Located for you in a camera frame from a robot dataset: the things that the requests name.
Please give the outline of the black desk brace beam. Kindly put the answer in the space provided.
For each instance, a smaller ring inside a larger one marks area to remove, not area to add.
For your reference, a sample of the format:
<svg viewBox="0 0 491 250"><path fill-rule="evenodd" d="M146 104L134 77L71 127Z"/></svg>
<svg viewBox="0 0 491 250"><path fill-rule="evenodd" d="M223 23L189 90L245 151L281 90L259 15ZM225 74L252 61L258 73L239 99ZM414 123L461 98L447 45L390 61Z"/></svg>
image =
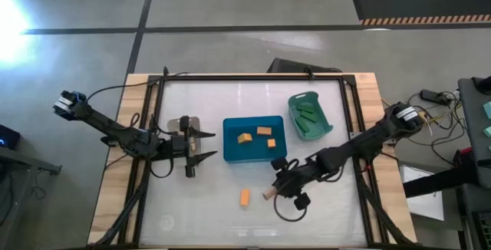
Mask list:
<svg viewBox="0 0 491 250"><path fill-rule="evenodd" d="M459 166L440 173L435 173L431 176L414 179L405 182L403 187L405 196L409 199L445 189L455 189L463 184L479 184L474 166Z"/></svg>

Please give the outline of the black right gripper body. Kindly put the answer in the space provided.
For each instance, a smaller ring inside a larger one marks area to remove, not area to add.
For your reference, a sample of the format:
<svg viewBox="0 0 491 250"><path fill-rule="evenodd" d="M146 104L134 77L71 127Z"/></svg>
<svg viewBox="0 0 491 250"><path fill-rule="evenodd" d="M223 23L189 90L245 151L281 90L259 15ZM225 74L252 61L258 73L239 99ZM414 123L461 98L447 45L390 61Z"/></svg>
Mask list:
<svg viewBox="0 0 491 250"><path fill-rule="evenodd" d="M294 198L296 209L303 210L308 207L311 200L306 192L302 192L302 188L318 178L318 167L311 157L305 160L305 164L299 163L298 159L288 161L286 158L271 161L272 168L276 171L276 179L282 182L278 192L290 193Z"/></svg>

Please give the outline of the dark desk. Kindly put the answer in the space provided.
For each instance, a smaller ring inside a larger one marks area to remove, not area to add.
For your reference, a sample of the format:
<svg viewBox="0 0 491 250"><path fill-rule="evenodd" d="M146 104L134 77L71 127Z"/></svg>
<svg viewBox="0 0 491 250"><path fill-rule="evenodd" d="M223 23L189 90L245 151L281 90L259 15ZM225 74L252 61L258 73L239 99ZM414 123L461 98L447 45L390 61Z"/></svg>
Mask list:
<svg viewBox="0 0 491 250"><path fill-rule="evenodd" d="M491 138L483 132L491 126L483 109L483 105L491 101L491 76L461 78L458 89L479 184L491 189Z"/></svg>

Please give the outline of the black power adapter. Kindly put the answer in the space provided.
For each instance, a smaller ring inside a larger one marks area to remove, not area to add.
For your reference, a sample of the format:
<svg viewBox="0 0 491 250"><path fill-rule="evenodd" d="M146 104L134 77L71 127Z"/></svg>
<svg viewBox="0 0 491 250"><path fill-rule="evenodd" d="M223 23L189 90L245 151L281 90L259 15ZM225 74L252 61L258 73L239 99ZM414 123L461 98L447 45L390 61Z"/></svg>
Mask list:
<svg viewBox="0 0 491 250"><path fill-rule="evenodd" d="M435 92L431 90L421 90L420 99L425 100L431 103L440 104L440 105L449 105L451 99L443 92Z"/></svg>

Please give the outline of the black aluminium table frame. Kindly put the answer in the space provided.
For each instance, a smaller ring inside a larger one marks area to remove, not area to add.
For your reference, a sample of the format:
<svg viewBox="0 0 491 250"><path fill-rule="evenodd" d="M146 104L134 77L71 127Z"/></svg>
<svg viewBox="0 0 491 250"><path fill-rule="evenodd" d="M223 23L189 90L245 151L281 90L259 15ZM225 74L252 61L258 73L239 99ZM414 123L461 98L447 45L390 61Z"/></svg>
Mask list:
<svg viewBox="0 0 491 250"><path fill-rule="evenodd" d="M351 125L356 131L363 127L372 127L383 116L388 107L380 96L377 79L374 73L347 73L356 77L357 87L347 84L342 73L320 73L315 75L313 82L321 82L323 78L339 77L345 82L345 90L350 94L347 102L350 110ZM142 83L157 78L157 74L131 74L126 79L127 87L123 89L117 110L117 121L128 123L133 113L147 113L144 107L147 88ZM288 81L293 83L308 83L307 74L188 74L200 81ZM371 173L365 173L364 178L372 178L369 185L379 190L379 202L385 212L409 240L417 240L414 224L404 195L403 185L399 177L397 161L392 146L383 147L385 154L375 159ZM102 238L110 224L116 220L124 207L126 194L132 193L140 183L143 174L143 164L126 161L115 173L105 173L102 177L100 192L94 212L91 230L87 243L94 244Z"/></svg>

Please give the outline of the clear plastic bin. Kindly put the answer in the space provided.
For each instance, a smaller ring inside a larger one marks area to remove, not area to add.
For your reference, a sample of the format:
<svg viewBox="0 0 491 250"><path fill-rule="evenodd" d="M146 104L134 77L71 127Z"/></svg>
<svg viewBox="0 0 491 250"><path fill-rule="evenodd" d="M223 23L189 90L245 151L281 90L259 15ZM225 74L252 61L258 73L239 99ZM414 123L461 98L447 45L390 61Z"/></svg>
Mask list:
<svg viewBox="0 0 491 250"><path fill-rule="evenodd" d="M199 121L199 118L198 117L191 117L191 116L188 116L188 120L187 120L187 123L188 123L188 126L189 127L193 127L195 128L196 130L201 130L201 126L200 126L200 121ZM166 127L168 129L168 131L170 132L173 132L173 133L177 133L178 135L182 135L182 136L185 136L185 133L183 131L180 130L180 118L173 118L171 120L168 120L167 121L167 124L166 124ZM188 149L188 154L190 156L194 156L196 154L200 154L202 153L202 150L203 150L203 147L202 147L202 143L201 143L201 139L199 138L195 138L196 139L196 151L192 151L191 150L191 142L190 142L190 138L192 136L190 136L190 131L187 130L187 138L185 140L185 142L187 143L187 149Z"/></svg>

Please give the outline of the teal plastic bin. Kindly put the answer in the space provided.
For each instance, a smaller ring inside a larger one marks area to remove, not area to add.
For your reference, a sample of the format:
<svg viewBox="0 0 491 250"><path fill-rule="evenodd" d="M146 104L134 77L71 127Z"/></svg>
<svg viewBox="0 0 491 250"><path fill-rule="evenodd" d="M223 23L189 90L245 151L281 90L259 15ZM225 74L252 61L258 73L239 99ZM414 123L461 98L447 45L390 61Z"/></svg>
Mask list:
<svg viewBox="0 0 491 250"><path fill-rule="evenodd" d="M296 109L298 104L311 104L314 106L314 113L318 116L318 122L313 123L309 120L304 121L307 123L309 127L309 131L307 133L303 133L297 126L295 122L296 117L301 117L300 110ZM296 94L291 96L288 99L288 113L292 120L292 124L298 134L299 138L304 141L313 141L322 138L327 133L330 133L333 130L333 126L328 122L324 111L321 108L321 105L318 101L318 93L314 91L307 91L304 93Z"/></svg>

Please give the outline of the blue plastic bin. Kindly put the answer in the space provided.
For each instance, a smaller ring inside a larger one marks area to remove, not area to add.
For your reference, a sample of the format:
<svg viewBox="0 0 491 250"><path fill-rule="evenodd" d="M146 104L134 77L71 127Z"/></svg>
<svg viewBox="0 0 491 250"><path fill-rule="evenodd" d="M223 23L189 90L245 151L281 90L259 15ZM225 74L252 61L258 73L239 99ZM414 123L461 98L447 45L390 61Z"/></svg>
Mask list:
<svg viewBox="0 0 491 250"><path fill-rule="evenodd" d="M222 127L223 158L227 163L271 161L287 156L281 116L226 118ZM257 127L271 127L272 135L258 135ZM242 133L250 133L252 142L239 144L237 138ZM275 148L268 148L268 139L275 139Z"/></svg>

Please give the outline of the black device with blue light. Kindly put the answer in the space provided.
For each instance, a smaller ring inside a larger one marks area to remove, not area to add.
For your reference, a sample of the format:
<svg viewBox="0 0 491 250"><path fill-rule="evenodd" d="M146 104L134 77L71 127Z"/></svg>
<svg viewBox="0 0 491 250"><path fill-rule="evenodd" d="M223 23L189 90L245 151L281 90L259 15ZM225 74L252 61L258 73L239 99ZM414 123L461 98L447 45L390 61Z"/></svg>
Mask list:
<svg viewBox="0 0 491 250"><path fill-rule="evenodd" d="M0 124L0 147L16 150L20 133Z"/></svg>

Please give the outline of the black hazard-striped floor mat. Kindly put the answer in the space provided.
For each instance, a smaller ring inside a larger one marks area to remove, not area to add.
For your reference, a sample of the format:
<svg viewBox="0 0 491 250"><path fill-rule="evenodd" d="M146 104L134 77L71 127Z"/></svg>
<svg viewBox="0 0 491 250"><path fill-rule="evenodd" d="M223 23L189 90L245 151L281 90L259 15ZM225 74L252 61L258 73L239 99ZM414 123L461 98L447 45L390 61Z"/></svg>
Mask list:
<svg viewBox="0 0 491 250"><path fill-rule="evenodd" d="M491 22L491 0L352 0L362 25Z"/></svg>

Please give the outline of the black box case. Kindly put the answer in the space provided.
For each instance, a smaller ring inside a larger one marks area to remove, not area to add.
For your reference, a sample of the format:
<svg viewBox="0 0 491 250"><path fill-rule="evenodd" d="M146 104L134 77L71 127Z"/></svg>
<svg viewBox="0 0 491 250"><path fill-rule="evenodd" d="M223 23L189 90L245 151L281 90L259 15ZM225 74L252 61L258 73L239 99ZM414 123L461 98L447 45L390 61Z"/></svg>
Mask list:
<svg viewBox="0 0 491 250"><path fill-rule="evenodd" d="M275 58L269 66L267 73L341 73L336 67L320 67L298 61Z"/></svg>

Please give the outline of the white paper sheet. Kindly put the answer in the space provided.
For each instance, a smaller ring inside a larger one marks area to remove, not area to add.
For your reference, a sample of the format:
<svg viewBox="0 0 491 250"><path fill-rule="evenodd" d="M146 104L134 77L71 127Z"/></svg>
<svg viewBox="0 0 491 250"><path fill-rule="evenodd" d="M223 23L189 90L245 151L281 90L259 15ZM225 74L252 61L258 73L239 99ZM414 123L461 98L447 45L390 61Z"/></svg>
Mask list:
<svg viewBox="0 0 491 250"><path fill-rule="evenodd" d="M406 165L400 166L399 170L403 183L433 175L431 172ZM439 221L444 220L443 197L441 191L407 198L407 204L411 214Z"/></svg>

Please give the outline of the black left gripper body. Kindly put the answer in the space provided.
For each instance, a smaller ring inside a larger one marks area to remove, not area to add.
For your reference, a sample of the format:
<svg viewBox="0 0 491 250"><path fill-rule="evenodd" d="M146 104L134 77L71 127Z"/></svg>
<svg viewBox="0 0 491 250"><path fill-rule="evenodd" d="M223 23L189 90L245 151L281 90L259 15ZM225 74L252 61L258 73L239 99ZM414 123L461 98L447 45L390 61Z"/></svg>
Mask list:
<svg viewBox="0 0 491 250"><path fill-rule="evenodd" d="M173 155L175 157L184 157L186 159L185 165L185 174L186 177L195 177L195 166L191 165L191 157L188 154L187 143L185 142L187 138L187 130L190 131L190 128L187 123L188 116L182 116L180 118L180 130L185 133L185 136L178 135L177 133L172 133L171 140L173 145Z"/></svg>

